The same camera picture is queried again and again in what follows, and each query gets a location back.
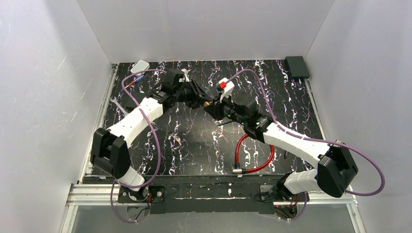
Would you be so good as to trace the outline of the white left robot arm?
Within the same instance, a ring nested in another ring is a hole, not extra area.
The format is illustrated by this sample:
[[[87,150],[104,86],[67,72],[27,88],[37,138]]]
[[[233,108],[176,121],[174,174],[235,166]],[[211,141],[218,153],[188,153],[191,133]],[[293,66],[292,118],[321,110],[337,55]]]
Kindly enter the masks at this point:
[[[131,165],[129,148],[138,135],[146,127],[155,133],[152,122],[178,102],[196,109],[213,101],[183,71],[171,68],[164,73],[164,80],[155,85],[131,113],[107,129],[98,128],[93,135],[90,162],[133,192],[153,180],[146,181]]]

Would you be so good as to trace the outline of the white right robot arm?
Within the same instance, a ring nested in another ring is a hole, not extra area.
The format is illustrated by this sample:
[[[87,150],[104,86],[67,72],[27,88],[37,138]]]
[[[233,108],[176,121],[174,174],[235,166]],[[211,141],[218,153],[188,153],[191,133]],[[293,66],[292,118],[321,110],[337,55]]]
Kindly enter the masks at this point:
[[[252,139],[279,147],[303,159],[311,170],[285,174],[276,184],[276,194],[286,198],[309,191],[322,191],[340,198],[358,173],[358,167],[342,143],[324,143],[274,122],[260,113],[256,103],[236,104],[230,98],[205,103],[204,110],[215,120],[228,118],[243,126]]]

